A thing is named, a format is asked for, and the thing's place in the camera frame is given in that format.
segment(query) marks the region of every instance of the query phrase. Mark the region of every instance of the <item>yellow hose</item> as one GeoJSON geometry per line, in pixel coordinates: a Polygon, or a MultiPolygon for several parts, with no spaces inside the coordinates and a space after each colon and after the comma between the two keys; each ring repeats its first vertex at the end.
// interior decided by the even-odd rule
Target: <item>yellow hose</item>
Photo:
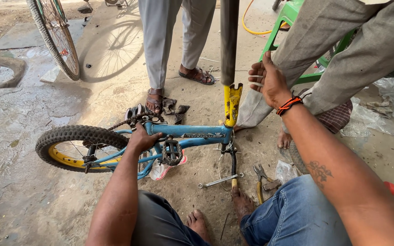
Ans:
{"type": "MultiPolygon", "coordinates": [[[[270,31],[261,31],[261,32],[252,31],[252,30],[250,30],[249,28],[247,28],[247,26],[244,24],[244,16],[246,16],[246,13],[247,13],[247,11],[249,10],[249,7],[252,5],[253,1],[254,1],[254,0],[251,0],[251,1],[250,1],[249,6],[247,6],[246,11],[244,11],[244,14],[243,14],[243,27],[244,27],[244,29],[245,29],[246,31],[250,32],[251,34],[255,34],[255,35],[263,35],[263,34],[271,33],[271,30],[270,30],[270,31]]],[[[285,25],[287,25],[287,22],[284,21],[284,23],[282,23],[282,25],[281,25],[279,28],[281,28],[281,27],[283,27],[283,26],[285,26],[285,25]]]]}

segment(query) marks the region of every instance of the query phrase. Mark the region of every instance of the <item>black pedal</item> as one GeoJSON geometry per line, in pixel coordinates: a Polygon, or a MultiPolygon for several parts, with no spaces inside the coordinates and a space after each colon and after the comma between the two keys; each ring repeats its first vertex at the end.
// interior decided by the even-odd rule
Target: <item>black pedal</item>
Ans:
{"type": "Polygon", "coordinates": [[[183,158],[182,147],[176,140],[165,140],[162,146],[162,163],[177,166],[183,158]]]}

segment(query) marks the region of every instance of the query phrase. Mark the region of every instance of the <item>bicycle chain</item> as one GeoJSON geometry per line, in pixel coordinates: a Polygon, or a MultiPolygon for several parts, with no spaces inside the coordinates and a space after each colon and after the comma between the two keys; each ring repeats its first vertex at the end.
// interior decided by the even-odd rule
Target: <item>bicycle chain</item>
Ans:
{"type": "MultiPolygon", "coordinates": [[[[145,113],[137,114],[137,115],[135,115],[133,117],[128,118],[127,120],[124,120],[124,121],[122,121],[122,122],[120,122],[118,124],[115,124],[112,127],[108,128],[108,130],[111,131],[111,130],[113,130],[115,128],[118,128],[118,127],[124,125],[124,124],[127,124],[130,127],[135,127],[135,125],[138,123],[138,121],[142,121],[142,123],[145,122],[145,121],[142,120],[142,117],[144,117],[144,116],[151,116],[150,119],[153,118],[153,117],[157,117],[159,119],[159,122],[161,122],[161,123],[165,122],[165,120],[164,120],[164,118],[162,117],[161,114],[156,114],[156,113],[153,113],[153,112],[145,112],[145,113]]],[[[93,143],[92,141],[88,141],[88,140],[83,141],[82,144],[86,148],[89,148],[93,144],[96,144],[98,149],[107,147],[106,144],[93,143]]]]}

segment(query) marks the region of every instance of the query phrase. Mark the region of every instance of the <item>yellow rim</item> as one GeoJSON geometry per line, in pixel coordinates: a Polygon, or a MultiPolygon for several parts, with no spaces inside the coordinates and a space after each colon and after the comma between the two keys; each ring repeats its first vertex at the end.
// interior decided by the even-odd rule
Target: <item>yellow rim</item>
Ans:
{"type": "MultiPolygon", "coordinates": [[[[58,162],[60,162],[60,163],[62,163],[64,165],[85,169],[85,167],[83,166],[83,164],[85,163],[84,161],[82,161],[82,160],[74,160],[74,158],[63,154],[62,152],[59,152],[56,149],[56,146],[58,144],[59,143],[53,144],[48,149],[48,154],[51,156],[51,158],[53,158],[54,160],[56,160],[56,161],[58,161],[58,162]]],[[[106,164],[106,163],[117,162],[117,161],[120,161],[120,160],[121,160],[121,157],[118,157],[118,158],[114,158],[112,160],[104,161],[104,162],[100,163],[100,165],[106,164]]],[[[95,168],[91,168],[91,169],[106,169],[106,168],[107,167],[95,167],[95,168]]]]}

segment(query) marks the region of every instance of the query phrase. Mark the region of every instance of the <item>wrench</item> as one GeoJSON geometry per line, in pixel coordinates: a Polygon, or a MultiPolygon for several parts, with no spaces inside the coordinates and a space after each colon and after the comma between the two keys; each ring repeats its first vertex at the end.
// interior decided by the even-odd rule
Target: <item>wrench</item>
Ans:
{"type": "Polygon", "coordinates": [[[219,180],[217,180],[217,181],[214,181],[214,182],[211,182],[211,183],[209,183],[209,184],[198,184],[198,188],[199,189],[201,189],[201,188],[206,188],[206,187],[208,187],[208,186],[211,186],[211,185],[215,185],[215,184],[218,184],[218,183],[221,183],[221,182],[223,182],[223,181],[226,181],[226,180],[229,180],[229,179],[234,179],[234,178],[236,178],[236,177],[244,177],[244,173],[240,173],[240,174],[235,174],[235,175],[232,175],[232,176],[229,176],[229,177],[226,177],[226,178],[223,178],[223,179],[219,179],[219,180]]]}

